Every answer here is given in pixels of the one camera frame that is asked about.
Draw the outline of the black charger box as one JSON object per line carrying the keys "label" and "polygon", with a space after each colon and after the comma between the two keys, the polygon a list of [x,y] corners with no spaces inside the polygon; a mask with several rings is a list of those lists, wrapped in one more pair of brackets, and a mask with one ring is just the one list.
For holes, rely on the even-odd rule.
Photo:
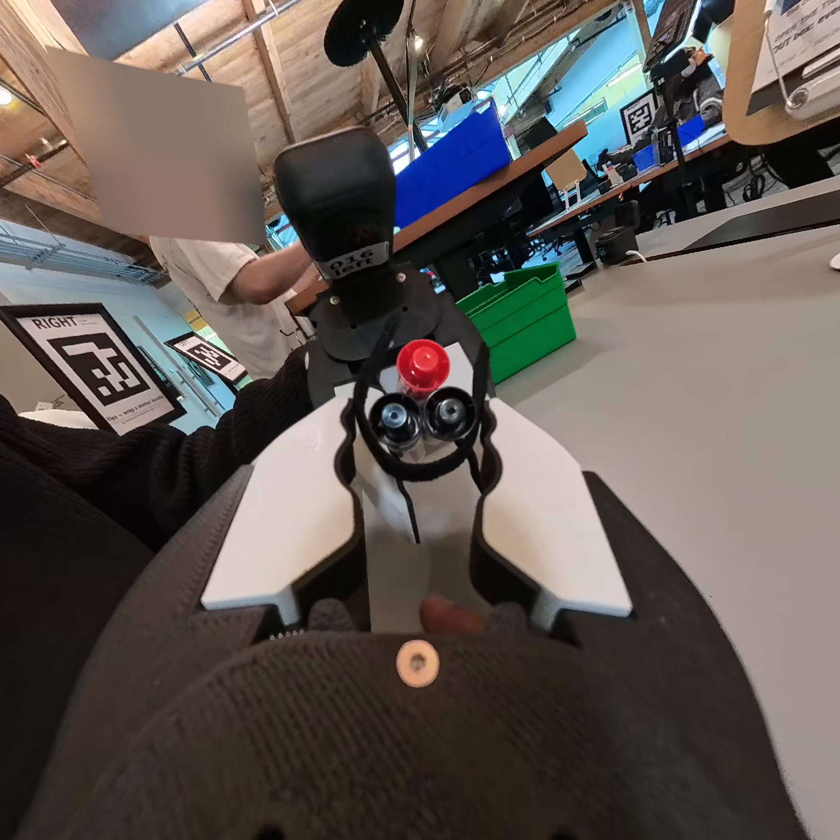
{"label": "black charger box", "polygon": [[617,266],[637,255],[635,228],[615,226],[607,229],[594,242],[595,256],[603,266]]}

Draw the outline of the person's left forearm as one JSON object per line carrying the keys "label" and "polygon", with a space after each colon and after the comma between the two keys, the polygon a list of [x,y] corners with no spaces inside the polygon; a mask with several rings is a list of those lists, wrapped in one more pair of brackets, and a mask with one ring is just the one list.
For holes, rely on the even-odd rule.
{"label": "person's left forearm", "polygon": [[121,437],[74,430],[68,487],[159,549],[242,466],[312,412],[309,353],[294,350],[270,379],[247,385],[215,427],[148,426]]}

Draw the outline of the black round disc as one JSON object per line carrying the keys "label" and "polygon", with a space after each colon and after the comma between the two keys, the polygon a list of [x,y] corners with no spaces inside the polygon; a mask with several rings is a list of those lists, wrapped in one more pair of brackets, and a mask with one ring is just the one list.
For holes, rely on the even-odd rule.
{"label": "black round disc", "polygon": [[427,150],[427,142],[414,117],[417,86],[417,51],[414,46],[413,14],[411,3],[406,25],[405,56],[407,93],[385,57],[382,44],[397,27],[403,13],[404,1],[342,1],[335,10],[323,37],[323,50],[329,62],[340,68],[359,65],[371,56],[383,81],[392,95],[392,101],[405,123],[410,149]]}

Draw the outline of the dark tilted monitor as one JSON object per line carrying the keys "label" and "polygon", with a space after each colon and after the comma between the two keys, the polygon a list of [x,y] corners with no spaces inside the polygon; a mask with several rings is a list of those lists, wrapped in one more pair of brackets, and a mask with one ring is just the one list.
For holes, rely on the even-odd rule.
{"label": "dark tilted monitor", "polygon": [[701,1],[664,1],[647,49],[644,73],[653,72],[682,49],[697,21]]}

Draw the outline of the square code sign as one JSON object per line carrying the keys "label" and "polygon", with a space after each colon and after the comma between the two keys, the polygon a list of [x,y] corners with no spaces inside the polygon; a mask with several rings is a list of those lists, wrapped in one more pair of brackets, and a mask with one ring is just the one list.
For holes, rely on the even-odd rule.
{"label": "square code sign", "polygon": [[635,147],[649,142],[655,128],[658,105],[658,94],[651,88],[619,109],[626,143],[629,146]]}

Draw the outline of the blue desk divider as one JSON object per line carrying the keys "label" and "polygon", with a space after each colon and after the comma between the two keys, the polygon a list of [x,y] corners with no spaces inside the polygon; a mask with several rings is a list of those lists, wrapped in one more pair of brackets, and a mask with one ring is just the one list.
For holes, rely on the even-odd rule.
{"label": "blue desk divider", "polygon": [[396,174],[394,226],[407,228],[510,163],[497,103],[490,98]]}

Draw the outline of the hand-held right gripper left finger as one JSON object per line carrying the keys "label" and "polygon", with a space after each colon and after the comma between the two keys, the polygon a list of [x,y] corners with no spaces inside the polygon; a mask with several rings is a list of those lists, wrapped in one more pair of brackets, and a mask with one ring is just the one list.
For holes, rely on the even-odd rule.
{"label": "hand-held right gripper left finger", "polygon": [[208,611],[274,607],[304,627],[321,599],[345,604],[366,627],[366,551],[352,489],[352,402],[332,399],[253,461],[244,493],[201,595]]}

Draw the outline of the tan cardboard sign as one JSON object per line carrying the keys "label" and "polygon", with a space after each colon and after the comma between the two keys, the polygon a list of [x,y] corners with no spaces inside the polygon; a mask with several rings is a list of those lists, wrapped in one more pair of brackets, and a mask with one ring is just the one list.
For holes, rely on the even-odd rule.
{"label": "tan cardboard sign", "polygon": [[574,149],[562,153],[555,161],[548,164],[544,171],[559,193],[569,191],[575,184],[582,184],[588,176],[585,164]]}

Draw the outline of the black dry erase marker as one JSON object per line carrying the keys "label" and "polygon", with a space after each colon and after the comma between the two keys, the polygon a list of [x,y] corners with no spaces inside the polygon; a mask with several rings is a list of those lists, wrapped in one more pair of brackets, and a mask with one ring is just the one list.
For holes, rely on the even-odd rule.
{"label": "black dry erase marker", "polygon": [[401,455],[415,447],[423,434],[421,409],[404,393],[382,395],[369,411],[374,436],[389,452]]}
{"label": "black dry erase marker", "polygon": [[423,406],[427,437],[446,443],[463,440],[476,425],[476,404],[461,388],[444,386],[433,392]]}

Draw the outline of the red dry erase marker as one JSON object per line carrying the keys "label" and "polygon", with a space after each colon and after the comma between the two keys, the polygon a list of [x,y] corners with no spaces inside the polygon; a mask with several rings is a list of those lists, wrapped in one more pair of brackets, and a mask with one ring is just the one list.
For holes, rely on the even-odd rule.
{"label": "red dry erase marker", "polygon": [[399,351],[396,390],[421,401],[446,384],[450,359],[446,349],[430,339],[415,339]]}

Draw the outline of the blue plastic bin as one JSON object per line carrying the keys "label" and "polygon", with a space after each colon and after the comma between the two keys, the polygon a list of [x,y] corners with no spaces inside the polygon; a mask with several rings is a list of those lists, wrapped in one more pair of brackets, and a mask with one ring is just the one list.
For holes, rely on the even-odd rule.
{"label": "blue plastic bin", "polygon": [[[698,139],[706,130],[706,125],[699,115],[678,126],[679,144],[684,154],[697,148]],[[641,173],[675,161],[676,157],[672,133],[667,129],[656,129],[652,134],[652,141],[633,154],[633,162],[637,171]]]}

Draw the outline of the green plastic bin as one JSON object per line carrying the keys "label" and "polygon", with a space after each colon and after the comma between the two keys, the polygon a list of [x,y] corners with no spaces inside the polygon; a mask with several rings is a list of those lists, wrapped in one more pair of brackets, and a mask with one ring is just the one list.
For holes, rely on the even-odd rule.
{"label": "green plastic bin", "polygon": [[495,385],[576,340],[557,262],[516,269],[458,300],[490,350]]}

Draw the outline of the wooden standing desk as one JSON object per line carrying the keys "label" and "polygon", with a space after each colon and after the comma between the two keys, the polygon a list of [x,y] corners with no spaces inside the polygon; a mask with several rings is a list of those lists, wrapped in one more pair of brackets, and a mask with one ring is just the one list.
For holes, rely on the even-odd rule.
{"label": "wooden standing desk", "polygon": [[394,234],[396,175],[388,150],[366,128],[292,145],[274,163],[283,211],[329,286],[332,306],[354,314],[394,307],[400,271],[431,268],[455,300],[478,288],[473,251],[507,233],[507,210],[586,134],[555,134],[484,181]]}

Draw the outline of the small black framed poster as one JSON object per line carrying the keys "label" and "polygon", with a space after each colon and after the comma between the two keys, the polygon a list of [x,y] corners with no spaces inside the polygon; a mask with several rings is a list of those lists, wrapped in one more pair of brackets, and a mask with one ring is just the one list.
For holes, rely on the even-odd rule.
{"label": "small black framed poster", "polygon": [[196,332],[169,339],[164,346],[215,374],[234,391],[249,377],[246,368],[228,351],[221,349]]}

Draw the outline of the person's torso in black sweater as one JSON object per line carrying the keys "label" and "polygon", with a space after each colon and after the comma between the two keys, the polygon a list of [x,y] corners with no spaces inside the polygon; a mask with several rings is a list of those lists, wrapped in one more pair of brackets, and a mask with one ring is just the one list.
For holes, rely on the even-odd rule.
{"label": "person's torso in black sweater", "polygon": [[213,433],[58,427],[2,397],[2,838],[24,820],[103,625],[200,505],[193,470]]}

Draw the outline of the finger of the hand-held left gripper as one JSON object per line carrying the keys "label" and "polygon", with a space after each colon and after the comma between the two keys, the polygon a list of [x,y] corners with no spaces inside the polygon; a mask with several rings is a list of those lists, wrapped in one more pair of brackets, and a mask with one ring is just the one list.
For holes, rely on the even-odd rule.
{"label": "finger of the hand-held left gripper", "polygon": [[[351,366],[339,366],[333,376],[332,393],[329,410],[342,411],[346,403],[351,402],[359,372]],[[373,405],[383,396],[397,391],[397,372],[395,366],[390,366],[374,375],[364,397],[364,410],[370,411]]]}
{"label": "finger of the hand-held left gripper", "polygon": [[482,338],[468,341],[467,347],[459,341],[449,344],[449,386],[473,395],[474,365],[483,344]]}

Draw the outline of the white printed paper sheet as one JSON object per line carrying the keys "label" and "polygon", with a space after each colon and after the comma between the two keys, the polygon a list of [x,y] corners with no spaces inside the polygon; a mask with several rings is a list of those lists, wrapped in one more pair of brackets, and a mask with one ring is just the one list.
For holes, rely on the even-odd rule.
{"label": "white printed paper sheet", "polygon": [[760,47],[752,93],[838,51],[839,2],[764,2]]}

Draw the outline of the person's left hand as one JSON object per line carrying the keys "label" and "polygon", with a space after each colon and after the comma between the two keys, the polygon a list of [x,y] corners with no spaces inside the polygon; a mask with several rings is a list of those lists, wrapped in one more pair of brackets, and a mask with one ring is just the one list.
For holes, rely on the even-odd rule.
{"label": "person's left hand", "polygon": [[482,635],[486,618],[451,602],[441,595],[430,595],[419,605],[418,617],[425,634]]}

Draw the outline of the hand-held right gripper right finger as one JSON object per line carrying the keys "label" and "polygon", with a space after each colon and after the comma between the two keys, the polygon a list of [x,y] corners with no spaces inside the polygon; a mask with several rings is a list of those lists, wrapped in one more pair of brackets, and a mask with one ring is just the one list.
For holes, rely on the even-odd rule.
{"label": "hand-held right gripper right finger", "polygon": [[634,606],[583,470],[500,399],[486,403],[469,578],[492,605],[553,629],[564,612],[628,618]]}

